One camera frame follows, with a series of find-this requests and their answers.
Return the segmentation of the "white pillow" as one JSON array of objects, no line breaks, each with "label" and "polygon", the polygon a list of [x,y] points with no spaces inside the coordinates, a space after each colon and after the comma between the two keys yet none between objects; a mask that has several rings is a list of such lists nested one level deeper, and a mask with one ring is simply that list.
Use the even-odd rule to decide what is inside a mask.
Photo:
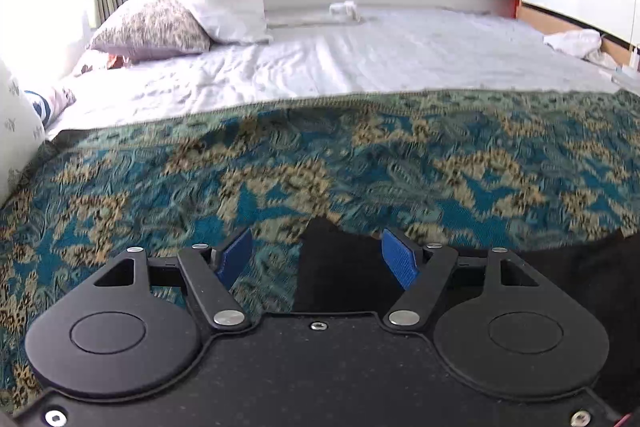
[{"label": "white pillow", "polygon": [[214,41],[270,43],[264,0],[180,0]]}]

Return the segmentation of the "teal paisley bed cover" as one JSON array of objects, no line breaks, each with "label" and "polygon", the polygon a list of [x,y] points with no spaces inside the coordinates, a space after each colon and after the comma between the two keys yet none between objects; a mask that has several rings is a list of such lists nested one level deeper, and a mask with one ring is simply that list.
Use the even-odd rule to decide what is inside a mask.
[{"label": "teal paisley bed cover", "polygon": [[425,91],[262,102],[44,142],[1,210],[1,407],[39,385],[36,317],[129,246],[168,256],[239,227],[233,292],[292,308],[314,218],[375,236],[533,249],[639,228],[639,100],[628,92]]}]

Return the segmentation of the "white bed sheet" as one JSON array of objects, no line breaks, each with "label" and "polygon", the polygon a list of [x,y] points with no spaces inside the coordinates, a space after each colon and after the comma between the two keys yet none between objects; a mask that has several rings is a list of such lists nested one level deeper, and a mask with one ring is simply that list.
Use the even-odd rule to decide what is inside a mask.
[{"label": "white bed sheet", "polygon": [[600,68],[553,51],[519,20],[366,9],[358,24],[281,27],[269,44],[86,72],[47,137],[285,98],[421,90],[617,91]]}]

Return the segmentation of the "crumpled white cloth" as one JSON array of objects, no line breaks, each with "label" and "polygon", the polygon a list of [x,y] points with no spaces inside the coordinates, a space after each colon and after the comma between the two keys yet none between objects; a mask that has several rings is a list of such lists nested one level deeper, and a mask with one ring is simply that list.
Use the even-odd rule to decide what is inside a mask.
[{"label": "crumpled white cloth", "polygon": [[566,55],[586,58],[590,53],[601,49],[601,35],[594,29],[577,29],[545,35],[542,39],[546,46]]}]

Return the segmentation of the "purple floral pillow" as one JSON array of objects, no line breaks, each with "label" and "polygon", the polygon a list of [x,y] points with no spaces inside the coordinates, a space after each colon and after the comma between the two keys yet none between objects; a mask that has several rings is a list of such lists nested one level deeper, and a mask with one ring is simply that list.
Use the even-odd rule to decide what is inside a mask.
[{"label": "purple floral pillow", "polygon": [[89,48],[145,62],[206,53],[211,45],[178,0],[128,0],[93,33]]}]

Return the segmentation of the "black pants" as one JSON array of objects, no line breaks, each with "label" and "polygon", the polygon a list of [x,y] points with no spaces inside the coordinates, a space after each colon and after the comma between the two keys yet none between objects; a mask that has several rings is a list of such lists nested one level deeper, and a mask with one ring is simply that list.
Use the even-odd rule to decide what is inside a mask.
[{"label": "black pants", "polygon": [[297,312],[374,312],[395,333],[431,334],[440,361],[499,398],[592,390],[639,408],[639,239],[514,253],[370,237],[330,221],[302,236]]}]

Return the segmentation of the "small white rolled towel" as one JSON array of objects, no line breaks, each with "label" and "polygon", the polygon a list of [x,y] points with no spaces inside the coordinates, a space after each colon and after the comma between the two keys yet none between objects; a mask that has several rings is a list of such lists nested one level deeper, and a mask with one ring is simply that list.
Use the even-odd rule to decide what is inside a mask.
[{"label": "small white rolled towel", "polygon": [[342,22],[360,21],[358,5],[352,0],[331,3],[329,6],[329,13],[332,17],[337,20],[341,20]]}]

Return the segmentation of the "pale green floral pillow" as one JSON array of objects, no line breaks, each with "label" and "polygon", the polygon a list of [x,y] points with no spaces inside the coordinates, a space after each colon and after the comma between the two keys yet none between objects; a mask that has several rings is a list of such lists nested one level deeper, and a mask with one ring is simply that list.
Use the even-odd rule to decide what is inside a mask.
[{"label": "pale green floral pillow", "polygon": [[0,81],[0,202],[17,187],[23,171],[44,141],[44,128],[32,103],[6,65]]}]

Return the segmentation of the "striped blue white cloth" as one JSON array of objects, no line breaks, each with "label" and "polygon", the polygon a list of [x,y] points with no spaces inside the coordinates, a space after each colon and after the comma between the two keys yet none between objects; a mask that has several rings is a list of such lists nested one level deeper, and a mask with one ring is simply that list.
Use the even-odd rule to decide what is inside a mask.
[{"label": "striped blue white cloth", "polygon": [[72,90],[66,88],[26,90],[24,95],[41,120],[44,129],[49,128],[50,124],[55,122],[67,107],[76,102]]}]

